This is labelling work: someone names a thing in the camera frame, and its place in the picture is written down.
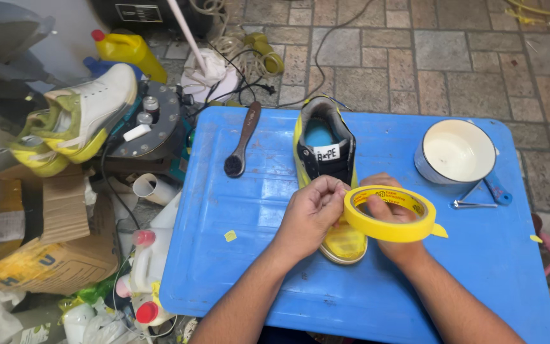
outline yellow plastic jug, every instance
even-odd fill
[[[167,83],[167,72],[140,35],[104,34],[101,30],[94,30],[90,35],[103,60],[132,63],[150,75],[150,80]]]

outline wooden brush handle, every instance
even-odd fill
[[[262,106],[260,102],[253,102],[249,105],[248,114],[245,115],[245,120],[243,121],[243,129],[241,129],[241,138],[239,139],[239,145],[235,151],[245,150],[245,147],[248,145],[249,138],[252,137],[258,120],[260,119],[260,111]]]

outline hand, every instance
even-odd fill
[[[319,176],[294,192],[271,248],[292,264],[314,253],[328,228],[338,224],[349,185],[331,176]]]
[[[395,178],[385,172],[366,177],[360,182],[360,186],[366,185],[402,187]],[[417,219],[413,211],[397,204],[386,203],[377,195],[369,196],[366,199],[366,205],[371,215],[377,220],[406,223]],[[401,243],[377,240],[377,243],[383,254],[398,266],[421,260],[421,255],[426,253],[422,241]]]

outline tape roll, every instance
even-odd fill
[[[387,203],[397,204],[413,211],[417,215],[417,220],[409,223],[392,223],[364,214],[358,206],[366,202],[371,195],[377,195]],[[448,238],[445,229],[434,223],[436,219],[434,205],[415,192],[400,187],[374,185],[353,189],[345,196],[343,215],[347,223],[356,230],[379,240],[412,242],[422,240],[430,234]]]

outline brush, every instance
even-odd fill
[[[245,148],[248,146],[249,138],[252,137],[256,129],[261,109],[260,102],[253,102],[249,105],[248,114],[245,115],[245,120],[243,121],[239,145],[237,145],[233,154],[224,161],[224,172],[229,177],[241,176],[243,171],[245,171]]]

